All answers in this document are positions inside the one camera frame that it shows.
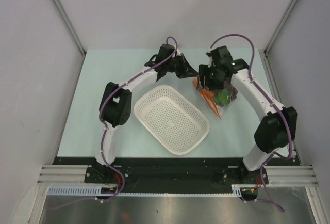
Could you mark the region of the clear zip top bag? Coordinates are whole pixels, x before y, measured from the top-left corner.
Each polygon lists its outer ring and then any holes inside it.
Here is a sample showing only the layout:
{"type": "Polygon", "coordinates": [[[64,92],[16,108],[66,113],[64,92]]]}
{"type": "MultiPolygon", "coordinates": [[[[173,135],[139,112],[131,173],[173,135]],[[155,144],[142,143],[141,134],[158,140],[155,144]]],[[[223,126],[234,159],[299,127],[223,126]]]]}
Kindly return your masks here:
{"type": "Polygon", "coordinates": [[[198,77],[195,77],[192,83],[208,107],[219,119],[224,117],[231,103],[237,99],[238,90],[227,82],[224,84],[224,89],[213,91],[198,88],[198,77]]]}

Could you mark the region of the green fake bell pepper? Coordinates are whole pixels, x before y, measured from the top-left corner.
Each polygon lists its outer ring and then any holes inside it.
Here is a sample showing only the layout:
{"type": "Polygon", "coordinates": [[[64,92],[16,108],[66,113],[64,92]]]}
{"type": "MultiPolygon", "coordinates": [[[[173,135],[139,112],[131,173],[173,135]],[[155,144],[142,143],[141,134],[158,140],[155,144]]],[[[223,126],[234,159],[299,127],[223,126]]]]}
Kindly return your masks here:
{"type": "Polygon", "coordinates": [[[214,101],[217,105],[224,107],[227,106],[231,100],[231,93],[228,89],[222,89],[218,91],[218,93],[214,96],[214,101]]]}

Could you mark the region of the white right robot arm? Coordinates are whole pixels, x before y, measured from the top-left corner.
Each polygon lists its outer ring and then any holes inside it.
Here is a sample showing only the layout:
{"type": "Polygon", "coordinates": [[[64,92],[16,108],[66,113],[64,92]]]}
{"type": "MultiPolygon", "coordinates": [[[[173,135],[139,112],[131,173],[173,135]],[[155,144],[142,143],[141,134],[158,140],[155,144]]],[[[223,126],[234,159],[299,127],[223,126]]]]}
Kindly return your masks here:
{"type": "Polygon", "coordinates": [[[243,59],[199,65],[198,87],[222,90],[225,83],[235,87],[252,106],[260,124],[254,133],[255,145],[243,158],[244,167],[239,168],[238,178],[251,183],[256,170],[262,170],[273,156],[291,159],[295,139],[297,111],[285,107],[260,86],[252,75],[252,66],[243,59]]]}

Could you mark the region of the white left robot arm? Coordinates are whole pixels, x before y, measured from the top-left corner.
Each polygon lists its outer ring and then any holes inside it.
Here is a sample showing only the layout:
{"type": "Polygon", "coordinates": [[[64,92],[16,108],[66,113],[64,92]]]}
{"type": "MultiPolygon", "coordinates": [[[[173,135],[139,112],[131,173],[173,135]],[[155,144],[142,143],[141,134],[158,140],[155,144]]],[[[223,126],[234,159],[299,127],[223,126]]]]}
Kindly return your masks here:
{"type": "Polygon", "coordinates": [[[120,84],[109,82],[106,85],[99,108],[99,120],[104,125],[104,129],[101,148],[95,157],[97,163],[101,165],[95,175],[102,182],[111,181],[114,173],[124,178],[111,163],[115,160],[115,135],[131,115],[133,93],[156,83],[167,73],[175,73],[179,79],[198,75],[177,45],[164,43],[158,53],[153,55],[135,76],[120,84]]]}

